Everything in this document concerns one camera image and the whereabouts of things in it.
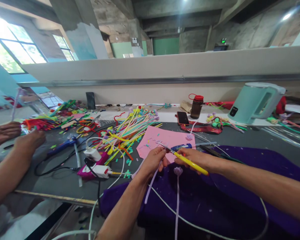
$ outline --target blue glue gun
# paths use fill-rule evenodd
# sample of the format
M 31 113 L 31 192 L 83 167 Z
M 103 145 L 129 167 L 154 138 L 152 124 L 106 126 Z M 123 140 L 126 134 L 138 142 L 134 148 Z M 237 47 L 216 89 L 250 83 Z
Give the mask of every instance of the blue glue gun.
M 182 144 L 172 147 L 171 150 L 177 152 L 180 148 L 192 148 L 192 145 L 190 143 Z
M 74 135 L 70 135 L 68 137 L 68 140 L 65 141 L 62 145 L 59 145 L 58 147 L 56 147 L 55 149 L 50 150 L 47 153 L 48 157 L 52 157 L 54 155 L 56 155 L 57 153 L 65 150 L 67 147 L 73 146 L 74 144 L 77 144 L 78 140 Z

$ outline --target red bottle cap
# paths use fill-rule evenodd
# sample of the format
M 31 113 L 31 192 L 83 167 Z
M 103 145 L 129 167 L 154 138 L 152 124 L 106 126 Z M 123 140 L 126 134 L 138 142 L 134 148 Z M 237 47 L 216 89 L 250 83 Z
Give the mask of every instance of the red bottle cap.
M 194 97 L 194 101 L 198 101 L 198 102 L 203 101 L 203 96 L 201 96 L 201 95 L 196 95 L 196 96 Z

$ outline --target metal rail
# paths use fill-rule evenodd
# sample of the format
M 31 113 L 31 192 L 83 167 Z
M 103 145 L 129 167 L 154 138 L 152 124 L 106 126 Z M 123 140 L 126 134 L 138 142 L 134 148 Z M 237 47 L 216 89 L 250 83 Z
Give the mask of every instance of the metal rail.
M 217 76 L 217 77 L 178 77 L 152 79 L 115 79 L 115 80 L 75 80 L 54 82 L 20 82 L 20 87 L 73 87 L 73 86 L 109 86 L 139 84 L 173 84 L 173 83 L 217 83 L 217 82 L 264 82 L 297 81 L 300 74 L 255 75 L 255 76 Z

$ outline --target forearm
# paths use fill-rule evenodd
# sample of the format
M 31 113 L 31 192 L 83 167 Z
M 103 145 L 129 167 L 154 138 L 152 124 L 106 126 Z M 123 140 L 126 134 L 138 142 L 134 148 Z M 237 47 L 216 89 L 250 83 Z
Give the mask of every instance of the forearm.
M 0 163 L 0 204 L 27 172 L 34 151 L 13 149 Z
M 149 177 L 139 172 L 110 212 L 97 240 L 128 239 L 136 222 Z
M 300 182 L 228 160 L 222 160 L 215 172 L 300 219 Z

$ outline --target electric kettle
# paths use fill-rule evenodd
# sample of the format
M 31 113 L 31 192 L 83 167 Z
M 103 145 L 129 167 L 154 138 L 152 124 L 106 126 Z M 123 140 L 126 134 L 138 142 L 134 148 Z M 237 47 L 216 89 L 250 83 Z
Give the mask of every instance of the electric kettle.
M 228 117 L 244 124 L 252 124 L 256 118 L 267 119 L 285 92 L 285 88 L 272 83 L 246 83 L 234 102 Z

